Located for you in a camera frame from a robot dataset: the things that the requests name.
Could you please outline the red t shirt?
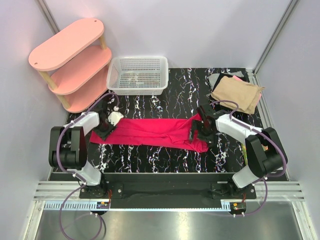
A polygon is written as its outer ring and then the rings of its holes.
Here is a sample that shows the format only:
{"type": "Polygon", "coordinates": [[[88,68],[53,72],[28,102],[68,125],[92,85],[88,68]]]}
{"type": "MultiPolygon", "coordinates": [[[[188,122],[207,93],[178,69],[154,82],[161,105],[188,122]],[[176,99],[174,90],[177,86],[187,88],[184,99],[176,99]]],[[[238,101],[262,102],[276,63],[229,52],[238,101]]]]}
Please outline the red t shirt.
{"type": "Polygon", "coordinates": [[[189,140],[192,121],[200,119],[198,114],[188,119],[123,118],[105,140],[92,132],[89,141],[93,144],[145,145],[204,153],[209,149],[206,142],[196,137],[192,141],[189,140]]]}

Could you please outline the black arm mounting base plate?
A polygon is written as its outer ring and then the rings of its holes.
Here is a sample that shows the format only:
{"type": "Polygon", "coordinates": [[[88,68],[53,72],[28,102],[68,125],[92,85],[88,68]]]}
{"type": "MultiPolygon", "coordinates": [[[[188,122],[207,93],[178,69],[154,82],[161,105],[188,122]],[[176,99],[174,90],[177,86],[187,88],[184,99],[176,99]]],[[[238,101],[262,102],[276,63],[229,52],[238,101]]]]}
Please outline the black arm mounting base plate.
{"type": "Polygon", "coordinates": [[[214,200],[255,200],[255,188],[250,184],[236,188],[232,173],[105,173],[104,190],[85,187],[81,199],[124,199],[133,195],[202,196],[214,200]]]}

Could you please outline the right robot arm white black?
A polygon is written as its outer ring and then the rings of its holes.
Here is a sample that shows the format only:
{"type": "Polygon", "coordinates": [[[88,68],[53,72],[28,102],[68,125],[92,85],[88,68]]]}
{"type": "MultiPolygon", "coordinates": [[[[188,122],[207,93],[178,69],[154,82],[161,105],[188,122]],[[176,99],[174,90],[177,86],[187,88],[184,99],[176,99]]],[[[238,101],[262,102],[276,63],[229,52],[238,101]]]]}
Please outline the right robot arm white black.
{"type": "Polygon", "coordinates": [[[199,120],[191,122],[189,141],[198,139],[208,148],[218,142],[218,134],[226,134],[245,146],[247,165],[225,183],[213,183],[213,198],[241,199],[250,191],[250,186],[265,179],[272,172],[284,168],[288,162],[277,131],[249,125],[233,117],[225,110],[216,111],[210,104],[197,108],[199,120]]]}

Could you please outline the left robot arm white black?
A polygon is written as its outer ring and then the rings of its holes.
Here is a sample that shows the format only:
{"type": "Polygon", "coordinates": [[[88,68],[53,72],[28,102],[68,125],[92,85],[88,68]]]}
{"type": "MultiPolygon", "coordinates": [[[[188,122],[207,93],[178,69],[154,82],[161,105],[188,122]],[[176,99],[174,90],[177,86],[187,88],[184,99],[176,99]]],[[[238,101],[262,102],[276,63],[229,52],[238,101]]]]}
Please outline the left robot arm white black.
{"type": "Polygon", "coordinates": [[[103,198],[111,190],[102,172],[88,161],[86,135],[93,131],[105,140],[123,117],[118,111],[109,115],[88,111],[69,124],[53,127],[50,131],[49,165],[77,178],[84,193],[103,198]]]}

